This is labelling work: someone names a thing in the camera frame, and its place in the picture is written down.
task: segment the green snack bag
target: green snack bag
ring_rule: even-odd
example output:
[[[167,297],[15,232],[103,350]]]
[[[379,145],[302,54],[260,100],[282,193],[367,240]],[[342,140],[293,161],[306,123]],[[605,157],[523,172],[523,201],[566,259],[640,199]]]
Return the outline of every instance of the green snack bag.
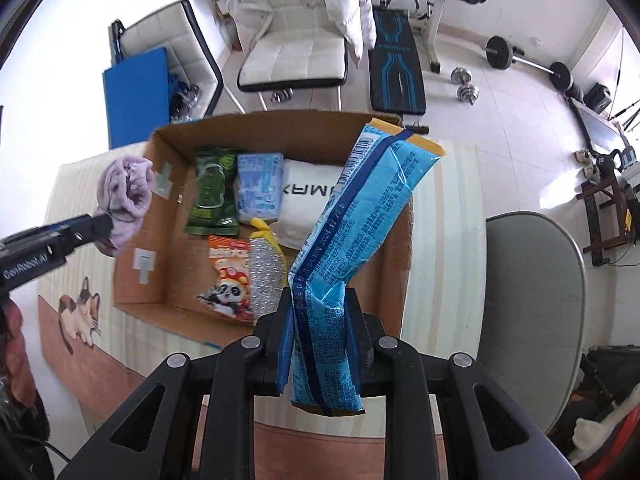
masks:
[[[225,148],[199,148],[196,159],[198,191],[184,228],[194,235],[238,235],[238,210],[233,183],[236,154]]]

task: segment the tape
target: tape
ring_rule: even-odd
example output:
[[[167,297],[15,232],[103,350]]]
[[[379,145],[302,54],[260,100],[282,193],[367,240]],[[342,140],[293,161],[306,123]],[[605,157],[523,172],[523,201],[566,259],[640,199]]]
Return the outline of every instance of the tape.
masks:
[[[136,248],[133,253],[133,268],[140,271],[138,282],[146,285],[149,282],[149,273],[156,266],[156,253]]]
[[[164,164],[164,168],[162,168],[162,173],[158,173],[154,171],[154,185],[151,189],[156,195],[161,196],[164,199],[169,199],[171,195],[171,187],[173,183],[169,180],[171,176],[171,165],[166,162]]]

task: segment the barcode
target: barcode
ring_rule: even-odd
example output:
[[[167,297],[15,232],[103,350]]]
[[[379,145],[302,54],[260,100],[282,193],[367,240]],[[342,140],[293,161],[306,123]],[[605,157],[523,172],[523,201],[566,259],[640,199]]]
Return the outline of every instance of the barcode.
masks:
[[[360,134],[355,146],[351,150],[351,155],[347,159],[344,169],[340,174],[337,186],[342,187],[347,184],[347,180],[351,176],[351,173],[358,167],[360,161],[367,155],[367,152],[372,147],[373,143],[378,138],[375,134]]]

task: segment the gray chair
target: gray chair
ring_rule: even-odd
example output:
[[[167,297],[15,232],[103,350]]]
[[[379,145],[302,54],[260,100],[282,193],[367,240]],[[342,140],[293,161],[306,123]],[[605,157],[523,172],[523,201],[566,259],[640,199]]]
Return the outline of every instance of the gray chair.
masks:
[[[478,361],[545,433],[580,365],[586,300],[582,255],[548,217],[486,222],[486,296]]]

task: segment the shoe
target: shoe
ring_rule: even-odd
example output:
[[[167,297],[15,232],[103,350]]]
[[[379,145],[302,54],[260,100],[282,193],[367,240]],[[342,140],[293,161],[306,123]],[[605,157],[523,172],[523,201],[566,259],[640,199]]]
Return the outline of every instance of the shoe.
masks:
[[[589,164],[582,168],[582,174],[592,184],[598,184],[601,180],[600,168],[595,164]]]
[[[593,164],[593,157],[591,156],[591,152],[586,148],[574,152],[574,157],[579,164]]]

